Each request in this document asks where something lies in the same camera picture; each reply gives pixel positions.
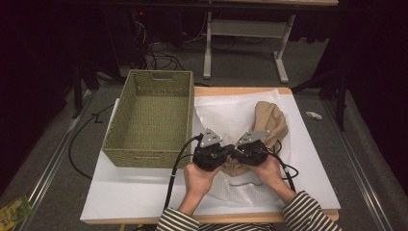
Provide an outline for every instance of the gray carpet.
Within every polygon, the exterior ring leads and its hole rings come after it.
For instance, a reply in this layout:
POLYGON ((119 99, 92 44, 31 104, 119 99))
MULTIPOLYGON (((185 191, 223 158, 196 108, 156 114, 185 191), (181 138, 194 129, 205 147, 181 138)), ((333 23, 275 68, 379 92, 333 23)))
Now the gray carpet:
MULTIPOLYGON (((240 38, 228 50, 222 49, 229 47, 231 40, 215 40, 214 47, 217 49, 213 51, 211 80, 201 78, 204 60, 204 47, 201 44, 202 41, 191 45, 194 47, 185 45, 183 50, 173 48, 171 45, 159 44, 154 46, 154 50, 155 54, 164 52, 176 56, 184 69, 193 71, 197 83, 210 86, 290 88, 312 76, 326 42, 313 44, 308 44, 305 40, 289 42, 283 58, 290 79, 288 85, 279 83, 277 70, 271 58, 271 48, 278 44, 276 40, 260 42, 258 38, 240 38)), ((164 66, 168 64, 168 61, 159 60, 157 64, 164 66)), ((175 63, 166 68, 173 69, 174 67, 180 69, 180 66, 176 66, 175 63)), ((128 68, 124 66, 122 71, 125 74, 128 68)), ((101 89, 93 94, 77 129, 90 118, 91 114, 112 104, 120 96, 121 87, 122 85, 119 84, 101 81, 101 89)), ((381 230, 377 227, 360 185, 356 181, 356 176, 347 158, 346 147, 340 139, 336 126, 330 120, 332 115, 325 104, 319 100, 316 92, 317 90, 305 90, 297 94, 295 100, 341 203, 342 209, 338 223, 344 230, 381 230), (323 120, 310 119, 306 116, 306 111, 321 114, 323 120)), ((67 96, 67 100, 68 106, 53 121, 50 121, 24 166, 1 196, 0 206, 4 206, 20 194, 30 195, 35 189, 61 137, 72 122, 72 92, 67 96)), ((349 94, 346 104, 343 135, 347 136, 352 150, 358 156, 364 173, 380 199, 391 226, 394 230, 408 230, 407 197, 381 157, 349 94)), ((77 167, 86 174, 93 174, 111 111, 112 109, 101 114, 99 120, 102 120, 103 123, 92 121, 87 125, 72 145, 73 160, 77 167)), ((88 225, 79 220, 89 185, 90 180, 80 175, 70 165, 66 148, 64 159, 51 184, 45 188, 46 194, 30 224, 24 225, 22 227, 24 229, 21 230, 119 230, 118 225, 88 225)), ((283 224, 277 224, 277 227, 279 230, 286 230, 283 224)))

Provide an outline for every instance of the person's right hand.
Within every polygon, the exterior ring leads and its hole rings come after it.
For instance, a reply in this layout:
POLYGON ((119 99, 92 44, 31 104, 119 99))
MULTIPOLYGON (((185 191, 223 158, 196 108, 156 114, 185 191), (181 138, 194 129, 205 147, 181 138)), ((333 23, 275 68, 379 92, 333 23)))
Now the person's right hand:
POLYGON ((267 159, 262 164, 256 167, 247 167, 257 173, 259 179, 270 187, 283 182, 279 162, 276 158, 270 155, 268 155, 267 159))
POLYGON ((288 204, 296 195, 296 192, 292 191, 282 180, 279 162, 276 158, 269 155, 262 164, 247 167, 257 173, 259 179, 271 187, 285 204, 288 204))

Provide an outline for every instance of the yellow object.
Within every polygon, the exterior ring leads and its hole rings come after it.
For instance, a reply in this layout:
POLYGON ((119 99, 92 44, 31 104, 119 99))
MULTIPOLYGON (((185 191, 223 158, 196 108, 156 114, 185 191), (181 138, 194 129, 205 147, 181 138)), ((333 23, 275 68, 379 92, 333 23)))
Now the yellow object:
POLYGON ((0 210, 0 231, 7 231, 15 227, 33 212, 27 197, 21 195, 0 210))

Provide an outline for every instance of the dark background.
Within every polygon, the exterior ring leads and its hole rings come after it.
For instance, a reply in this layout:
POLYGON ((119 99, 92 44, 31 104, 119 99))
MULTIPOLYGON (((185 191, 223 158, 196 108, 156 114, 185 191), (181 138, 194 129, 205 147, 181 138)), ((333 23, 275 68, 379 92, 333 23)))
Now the dark background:
MULTIPOLYGON (((129 41, 132 32, 128 30, 127 18, 123 17, 127 13, 103 14, 91 9, 61 12, 56 11, 58 5, 53 3, 5 1, 0 6, 0 107, 3 112, 0 115, 0 193, 24 163, 46 125, 65 106, 64 98, 72 87, 78 63, 89 66, 87 61, 94 61, 107 72, 118 74, 119 63, 140 61, 140 54, 128 53, 126 47, 120 46, 126 43, 132 49, 138 48, 129 41), (111 30, 104 24, 106 18, 111 30), (101 54, 104 54, 103 60, 100 60, 101 54)), ((341 1, 341 4, 368 10, 347 13, 340 21, 330 14, 301 13, 296 16, 290 40, 307 38, 314 42, 330 38, 314 77, 339 66, 346 70, 347 88, 381 153, 408 192, 403 179, 408 164, 405 109, 408 105, 405 25, 408 8, 404 3, 391 0, 341 1)), ((160 39, 176 46, 183 39, 181 32, 194 35, 203 17, 202 13, 166 11, 160 12, 161 17, 154 15, 150 11, 143 19, 146 26, 160 39), (167 18, 172 18, 172 27, 166 24, 167 18)), ((87 73, 94 70, 94 66, 89 67, 87 73)))

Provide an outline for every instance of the wrist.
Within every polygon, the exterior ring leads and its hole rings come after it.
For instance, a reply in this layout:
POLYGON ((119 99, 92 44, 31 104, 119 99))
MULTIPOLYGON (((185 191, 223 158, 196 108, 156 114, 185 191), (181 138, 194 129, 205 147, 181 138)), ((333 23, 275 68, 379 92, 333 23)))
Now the wrist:
POLYGON ((193 194, 186 193, 183 201, 178 208, 178 211, 191 217, 195 209, 200 204, 202 198, 203 196, 195 196, 193 194))
POLYGON ((268 185, 276 192, 284 204, 289 204, 291 199, 296 195, 296 192, 287 186, 283 180, 268 185))

